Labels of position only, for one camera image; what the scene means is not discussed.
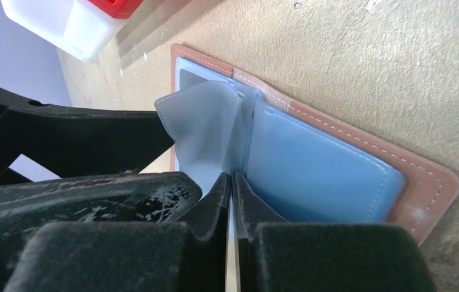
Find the red plastic bin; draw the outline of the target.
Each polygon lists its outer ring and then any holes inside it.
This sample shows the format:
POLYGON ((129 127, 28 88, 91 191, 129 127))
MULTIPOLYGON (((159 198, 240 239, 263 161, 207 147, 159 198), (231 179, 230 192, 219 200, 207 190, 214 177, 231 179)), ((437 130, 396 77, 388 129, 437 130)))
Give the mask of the red plastic bin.
POLYGON ((129 19, 143 0, 88 0, 104 13, 115 19, 129 19))

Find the white plastic bin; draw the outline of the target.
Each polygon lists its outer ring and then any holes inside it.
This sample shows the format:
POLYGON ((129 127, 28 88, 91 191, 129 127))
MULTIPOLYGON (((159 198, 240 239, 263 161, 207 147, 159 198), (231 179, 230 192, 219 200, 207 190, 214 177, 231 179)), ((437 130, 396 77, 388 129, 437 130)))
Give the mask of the white plastic bin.
POLYGON ((12 21, 84 62, 95 58, 127 23, 89 1, 2 0, 1 4, 12 21))

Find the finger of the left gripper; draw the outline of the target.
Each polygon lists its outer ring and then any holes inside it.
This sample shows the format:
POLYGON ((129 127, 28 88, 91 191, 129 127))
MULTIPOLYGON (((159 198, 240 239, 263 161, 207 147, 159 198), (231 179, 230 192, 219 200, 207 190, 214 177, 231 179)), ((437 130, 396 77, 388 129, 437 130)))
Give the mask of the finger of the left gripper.
POLYGON ((140 172, 173 145, 155 111, 43 104, 0 88, 0 185, 27 156, 62 178, 140 172))
POLYGON ((0 186, 0 291, 40 227, 57 221, 174 220, 201 188, 181 172, 83 176, 0 186))

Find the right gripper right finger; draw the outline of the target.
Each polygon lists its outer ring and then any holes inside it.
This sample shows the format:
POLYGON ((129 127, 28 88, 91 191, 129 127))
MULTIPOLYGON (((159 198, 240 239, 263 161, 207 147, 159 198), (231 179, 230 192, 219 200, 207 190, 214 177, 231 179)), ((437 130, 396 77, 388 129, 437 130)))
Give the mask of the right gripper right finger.
POLYGON ((292 223, 233 175, 239 291, 435 291, 411 235, 394 224, 292 223))

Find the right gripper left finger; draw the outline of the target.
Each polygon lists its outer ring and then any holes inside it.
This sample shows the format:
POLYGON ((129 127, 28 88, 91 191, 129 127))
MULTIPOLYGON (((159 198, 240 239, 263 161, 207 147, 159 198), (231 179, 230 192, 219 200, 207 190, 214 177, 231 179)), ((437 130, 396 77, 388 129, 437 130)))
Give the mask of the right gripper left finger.
POLYGON ((6 291, 224 291, 231 178, 176 220, 56 222, 23 249, 6 291))

